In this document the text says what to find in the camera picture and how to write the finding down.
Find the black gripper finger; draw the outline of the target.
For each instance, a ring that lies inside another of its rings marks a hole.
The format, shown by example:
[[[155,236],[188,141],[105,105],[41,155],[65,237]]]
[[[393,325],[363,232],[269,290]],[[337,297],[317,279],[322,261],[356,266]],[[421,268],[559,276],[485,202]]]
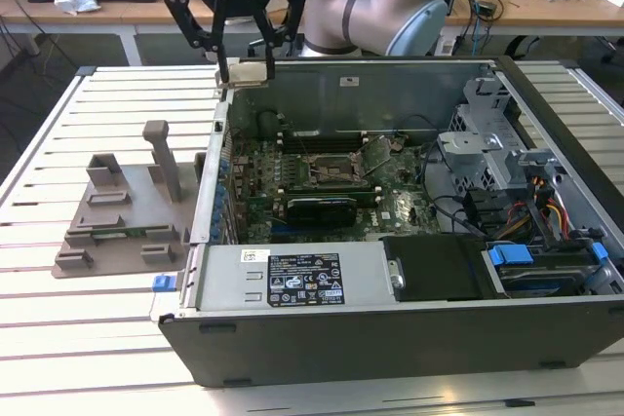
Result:
[[[306,0],[287,0],[288,7],[282,23],[275,28],[270,21],[266,10],[255,6],[253,19],[262,35],[265,44],[266,77],[275,78],[275,58],[273,50],[280,48],[284,43],[292,43],[296,39],[301,23]]]
[[[207,31],[193,16],[189,8],[190,0],[164,0],[187,43],[194,49],[203,49],[206,53],[215,56],[220,79],[223,83],[229,80],[226,52],[223,45],[226,1],[214,0],[212,29]]]

